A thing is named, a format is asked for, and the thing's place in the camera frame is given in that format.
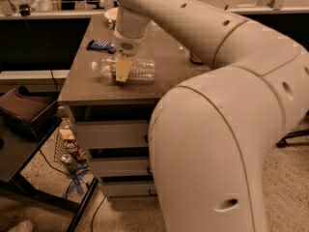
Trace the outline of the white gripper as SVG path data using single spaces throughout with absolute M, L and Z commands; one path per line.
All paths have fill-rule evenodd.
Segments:
M 128 57 L 139 53 L 144 38 L 128 38 L 123 36 L 117 29 L 114 30 L 114 47 L 117 52 Z M 119 56 L 116 60 L 116 80 L 126 82 L 131 70 L 132 61 L 125 56 Z

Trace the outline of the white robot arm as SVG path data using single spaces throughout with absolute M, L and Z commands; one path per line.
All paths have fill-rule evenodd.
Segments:
M 194 0 L 117 1 L 119 51 L 154 22 L 209 68 L 168 91 L 151 118 L 151 168 L 168 232 L 267 232 L 263 163 L 309 109 L 307 50 Z

